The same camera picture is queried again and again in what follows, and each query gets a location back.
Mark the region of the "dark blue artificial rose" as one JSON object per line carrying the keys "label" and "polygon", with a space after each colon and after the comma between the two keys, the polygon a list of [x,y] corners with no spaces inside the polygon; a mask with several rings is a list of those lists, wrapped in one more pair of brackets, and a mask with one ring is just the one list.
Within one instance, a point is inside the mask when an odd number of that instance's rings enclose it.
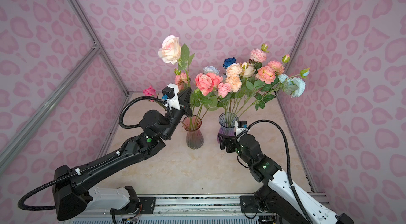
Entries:
{"label": "dark blue artificial rose", "polygon": [[230,67],[234,63],[236,63],[236,58],[234,58],[234,57],[227,58],[223,62],[223,68],[227,69],[228,67]]}

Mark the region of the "red glass vase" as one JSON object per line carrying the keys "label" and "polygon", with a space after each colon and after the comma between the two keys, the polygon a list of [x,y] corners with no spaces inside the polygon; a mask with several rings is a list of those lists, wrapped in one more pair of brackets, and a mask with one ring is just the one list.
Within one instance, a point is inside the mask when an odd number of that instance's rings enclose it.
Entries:
{"label": "red glass vase", "polygon": [[185,117],[182,121],[182,127],[186,131],[186,143],[192,150],[201,148],[204,144],[204,137],[200,128],[202,126],[202,120],[193,115],[192,117]]}

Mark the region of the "purple blue glass vase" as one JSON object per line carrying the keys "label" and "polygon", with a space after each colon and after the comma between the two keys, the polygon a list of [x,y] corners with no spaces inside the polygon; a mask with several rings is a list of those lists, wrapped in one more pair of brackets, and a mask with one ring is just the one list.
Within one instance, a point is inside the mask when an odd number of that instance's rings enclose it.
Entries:
{"label": "purple blue glass vase", "polygon": [[222,113],[219,116],[220,129],[217,135],[217,142],[221,143],[220,134],[226,136],[233,136],[235,133],[235,122],[238,121],[238,116],[234,113]]}

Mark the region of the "pink carnation double stem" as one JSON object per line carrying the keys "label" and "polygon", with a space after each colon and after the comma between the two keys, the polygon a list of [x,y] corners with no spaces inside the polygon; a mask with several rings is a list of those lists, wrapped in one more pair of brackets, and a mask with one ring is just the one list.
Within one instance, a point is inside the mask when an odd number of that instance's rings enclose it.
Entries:
{"label": "pink carnation double stem", "polygon": [[267,59],[268,45],[265,43],[261,45],[261,48],[256,48],[250,52],[250,60],[252,62],[263,63]]}

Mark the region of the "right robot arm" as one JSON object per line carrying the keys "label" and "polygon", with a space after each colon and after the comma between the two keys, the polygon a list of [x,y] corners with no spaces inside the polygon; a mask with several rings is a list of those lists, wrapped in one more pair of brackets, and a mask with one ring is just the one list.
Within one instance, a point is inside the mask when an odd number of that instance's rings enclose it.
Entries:
{"label": "right robot arm", "polygon": [[219,134],[222,150],[235,152],[248,166],[251,175],[263,186],[254,193],[257,209],[279,215],[290,224],[353,224],[347,214],[337,214],[310,194],[289,182],[287,173],[273,159],[264,155],[254,136],[240,138]]}

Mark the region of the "magenta pink rose stem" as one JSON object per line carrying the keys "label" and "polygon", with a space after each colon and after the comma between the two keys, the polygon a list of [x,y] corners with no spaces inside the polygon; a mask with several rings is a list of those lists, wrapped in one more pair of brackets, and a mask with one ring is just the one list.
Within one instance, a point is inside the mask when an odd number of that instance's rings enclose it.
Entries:
{"label": "magenta pink rose stem", "polygon": [[155,99],[159,99],[160,101],[150,100],[151,102],[155,102],[159,104],[162,108],[165,108],[165,105],[161,102],[161,98],[159,98],[159,93],[155,90],[153,86],[149,86],[147,89],[144,89],[143,94],[147,97],[154,97]]}

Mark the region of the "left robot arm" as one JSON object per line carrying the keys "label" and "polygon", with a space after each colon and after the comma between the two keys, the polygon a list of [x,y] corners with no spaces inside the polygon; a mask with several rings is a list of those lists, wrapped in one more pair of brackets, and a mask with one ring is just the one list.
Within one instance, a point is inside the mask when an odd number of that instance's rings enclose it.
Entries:
{"label": "left robot arm", "polygon": [[[162,93],[161,99],[148,96],[135,98],[122,110],[119,117],[120,126],[125,129],[140,127],[141,134],[127,139],[115,152],[90,163],[72,169],[66,165],[56,169],[55,178],[63,179],[52,188],[59,221],[71,219],[85,211],[92,199],[89,194],[91,187],[128,166],[158,154],[165,147],[165,141],[171,139],[183,116],[192,115],[190,88],[176,93],[174,88],[167,86]],[[161,104],[167,112],[162,114],[157,110],[149,110],[138,124],[125,125],[126,112],[142,100]]]}

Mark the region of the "light pink rose stem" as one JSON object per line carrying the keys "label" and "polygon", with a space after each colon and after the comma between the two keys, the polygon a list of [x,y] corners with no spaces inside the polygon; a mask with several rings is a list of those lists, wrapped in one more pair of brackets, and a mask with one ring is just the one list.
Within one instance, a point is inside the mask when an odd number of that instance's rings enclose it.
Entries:
{"label": "light pink rose stem", "polygon": [[216,111],[223,108],[224,113],[230,112],[232,97],[232,89],[229,83],[220,83],[218,87],[214,88],[208,95],[208,112]]}

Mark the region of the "peach rose stem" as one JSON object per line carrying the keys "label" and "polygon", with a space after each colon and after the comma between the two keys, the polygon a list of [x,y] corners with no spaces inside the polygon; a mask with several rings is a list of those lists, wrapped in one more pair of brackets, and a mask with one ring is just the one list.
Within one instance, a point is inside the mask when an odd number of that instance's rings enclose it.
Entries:
{"label": "peach rose stem", "polygon": [[226,70],[226,80],[225,82],[230,84],[231,93],[230,99],[226,106],[226,112],[229,114],[235,114],[237,116],[239,105],[242,99],[242,81],[241,74],[243,72],[242,66],[239,63],[231,64]]}

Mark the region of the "red pink rose stem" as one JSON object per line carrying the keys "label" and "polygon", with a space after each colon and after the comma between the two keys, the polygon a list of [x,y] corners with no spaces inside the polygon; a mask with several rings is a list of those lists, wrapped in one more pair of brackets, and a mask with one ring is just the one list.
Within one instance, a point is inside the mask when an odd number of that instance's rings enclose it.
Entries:
{"label": "red pink rose stem", "polygon": [[211,79],[211,86],[210,86],[210,98],[214,97],[214,90],[218,88],[218,85],[223,82],[223,78],[216,75],[215,73],[207,73],[206,76],[208,76]]}
{"label": "red pink rose stem", "polygon": [[214,73],[200,73],[195,77],[196,90],[190,96],[192,113],[200,119],[206,115],[210,107],[210,95],[214,89]]}

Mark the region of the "cream white artificial rose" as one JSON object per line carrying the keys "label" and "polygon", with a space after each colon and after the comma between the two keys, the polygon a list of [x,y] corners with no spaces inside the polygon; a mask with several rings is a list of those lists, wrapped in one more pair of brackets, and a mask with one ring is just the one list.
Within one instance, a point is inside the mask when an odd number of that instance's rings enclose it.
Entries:
{"label": "cream white artificial rose", "polygon": [[186,44],[181,45],[179,37],[174,35],[165,38],[158,51],[158,56],[163,62],[176,65],[176,69],[179,70],[188,70],[188,73],[194,58],[189,47]]}

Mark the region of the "pink green carnation stem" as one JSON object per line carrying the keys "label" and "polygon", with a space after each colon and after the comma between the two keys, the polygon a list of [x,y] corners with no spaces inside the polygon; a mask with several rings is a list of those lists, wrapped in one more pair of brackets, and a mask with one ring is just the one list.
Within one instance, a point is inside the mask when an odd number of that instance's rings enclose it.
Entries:
{"label": "pink green carnation stem", "polygon": [[241,65],[241,88],[234,94],[232,113],[242,117],[250,108],[263,109],[271,100],[275,99],[279,86],[279,76],[285,72],[290,61],[290,55],[285,55],[281,61],[261,63],[249,60]]}

